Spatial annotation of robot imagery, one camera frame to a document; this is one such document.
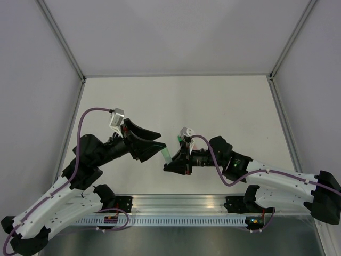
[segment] light green object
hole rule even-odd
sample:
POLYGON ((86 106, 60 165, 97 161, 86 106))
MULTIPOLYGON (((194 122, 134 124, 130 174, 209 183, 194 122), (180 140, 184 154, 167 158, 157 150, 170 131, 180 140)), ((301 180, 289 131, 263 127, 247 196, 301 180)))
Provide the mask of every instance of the light green object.
POLYGON ((166 161, 166 164, 170 164, 173 160, 172 157, 168 151, 168 148, 164 148, 163 150, 161 150, 161 153, 166 161))

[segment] gray wall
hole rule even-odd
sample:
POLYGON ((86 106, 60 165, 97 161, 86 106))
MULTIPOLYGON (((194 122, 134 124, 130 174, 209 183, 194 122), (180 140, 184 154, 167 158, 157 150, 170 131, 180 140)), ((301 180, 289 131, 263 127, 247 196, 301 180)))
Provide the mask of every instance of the gray wall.
POLYGON ((0 35, 2 219, 50 187, 80 80, 35 1, 0 1, 0 35))
MULTIPOLYGON (((319 1, 275 81, 304 172, 341 180, 341 1, 319 1)), ((334 228, 341 237, 341 226, 334 228)))

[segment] gray floor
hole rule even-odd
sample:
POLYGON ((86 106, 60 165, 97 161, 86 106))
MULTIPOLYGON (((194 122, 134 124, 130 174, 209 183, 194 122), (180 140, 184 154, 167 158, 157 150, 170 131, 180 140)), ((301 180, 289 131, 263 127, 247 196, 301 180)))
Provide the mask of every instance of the gray floor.
POLYGON ((131 227, 113 233, 84 231, 55 237, 44 256, 98 255, 324 255, 312 220, 276 217, 261 234, 235 228, 131 227))

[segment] perforated metal strip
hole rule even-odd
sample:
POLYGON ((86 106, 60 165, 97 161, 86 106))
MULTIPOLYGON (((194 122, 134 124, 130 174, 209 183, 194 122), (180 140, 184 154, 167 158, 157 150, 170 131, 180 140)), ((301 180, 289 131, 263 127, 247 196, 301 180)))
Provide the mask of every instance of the perforated metal strip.
MULTIPOLYGON (((245 216, 131 216, 129 226, 154 227, 245 227, 245 216)), ((75 226, 122 226, 126 217, 109 223, 104 216, 89 215, 76 221, 75 226)))

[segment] gray panel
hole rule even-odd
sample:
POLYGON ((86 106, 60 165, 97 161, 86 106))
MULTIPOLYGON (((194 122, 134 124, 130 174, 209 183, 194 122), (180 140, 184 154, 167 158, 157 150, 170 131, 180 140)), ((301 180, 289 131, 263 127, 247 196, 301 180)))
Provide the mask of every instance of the gray panel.
POLYGON ((80 80, 35 1, 0 1, 0 35, 2 219, 51 185, 80 80))
POLYGON ((95 255, 324 255, 311 218, 276 217, 261 234, 235 228, 132 227, 113 233, 84 231, 55 237, 45 256, 95 255))
MULTIPOLYGON (((341 180, 341 1, 316 4, 275 77, 304 172, 341 180)), ((341 237, 341 227, 334 227, 341 237)))
POLYGON ((308 0, 46 0, 86 76, 269 73, 308 0))

